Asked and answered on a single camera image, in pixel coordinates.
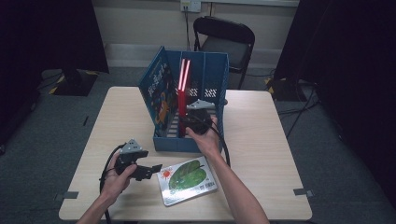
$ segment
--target person's left hand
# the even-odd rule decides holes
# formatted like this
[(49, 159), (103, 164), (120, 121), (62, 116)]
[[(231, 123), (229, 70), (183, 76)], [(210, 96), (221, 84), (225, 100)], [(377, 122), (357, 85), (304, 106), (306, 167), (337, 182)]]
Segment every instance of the person's left hand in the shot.
[(107, 167), (106, 180), (101, 192), (101, 196), (106, 196), (110, 205), (113, 204), (122, 191), (129, 186), (131, 179), (129, 175), (131, 175), (137, 167), (136, 164), (132, 164), (125, 168), (121, 175), (117, 175), (114, 166), (119, 155), (120, 152), (116, 152)]

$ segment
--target white wall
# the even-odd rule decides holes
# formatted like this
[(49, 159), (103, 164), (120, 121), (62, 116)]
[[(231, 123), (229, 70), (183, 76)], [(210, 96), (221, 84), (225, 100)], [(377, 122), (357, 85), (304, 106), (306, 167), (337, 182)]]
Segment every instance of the white wall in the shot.
[[(178, 1), (93, 0), (96, 19), (106, 44), (110, 66), (146, 66), (160, 45), (187, 49), (185, 15)], [(250, 67), (276, 67), (296, 7), (202, 3), (201, 13), (189, 13), (190, 46), (193, 21), (209, 15), (242, 22), (254, 32), (256, 43)]]

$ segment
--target chair seat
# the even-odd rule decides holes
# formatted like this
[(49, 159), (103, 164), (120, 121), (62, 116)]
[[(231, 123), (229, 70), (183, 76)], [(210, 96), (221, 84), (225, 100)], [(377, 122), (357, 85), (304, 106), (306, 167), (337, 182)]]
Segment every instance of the chair seat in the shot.
[(248, 44), (219, 39), (213, 36), (209, 36), (201, 47), (201, 51), (228, 53), (231, 70), (243, 69), (244, 62), (247, 61), (247, 57), (249, 56), (248, 50)]

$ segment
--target person's left arm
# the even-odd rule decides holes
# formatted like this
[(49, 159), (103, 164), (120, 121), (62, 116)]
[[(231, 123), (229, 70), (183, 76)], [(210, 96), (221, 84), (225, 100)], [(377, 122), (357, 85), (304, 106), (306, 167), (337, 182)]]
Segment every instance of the person's left arm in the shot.
[(128, 187), (130, 181), (129, 175), (134, 172), (136, 165), (133, 164), (128, 166), (121, 175), (117, 175), (114, 170), (114, 165), (116, 164), (116, 160), (119, 155), (120, 153), (117, 152), (111, 159), (111, 162), (107, 167), (106, 180), (102, 192), (84, 215), (82, 215), (80, 220), (77, 222), (78, 224), (99, 223), (107, 208), (113, 204), (122, 191)]

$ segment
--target forearm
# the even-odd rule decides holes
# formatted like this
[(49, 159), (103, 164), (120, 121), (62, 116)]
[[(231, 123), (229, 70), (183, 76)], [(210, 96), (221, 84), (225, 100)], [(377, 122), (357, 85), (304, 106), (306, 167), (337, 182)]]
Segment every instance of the forearm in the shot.
[(210, 160), (236, 223), (269, 223), (262, 206), (221, 156)]
[(82, 215), (81, 219), (77, 222), (78, 224), (85, 223), (99, 223), (103, 214), (107, 208), (112, 204), (111, 200), (104, 195), (100, 195), (88, 208), (88, 210)]

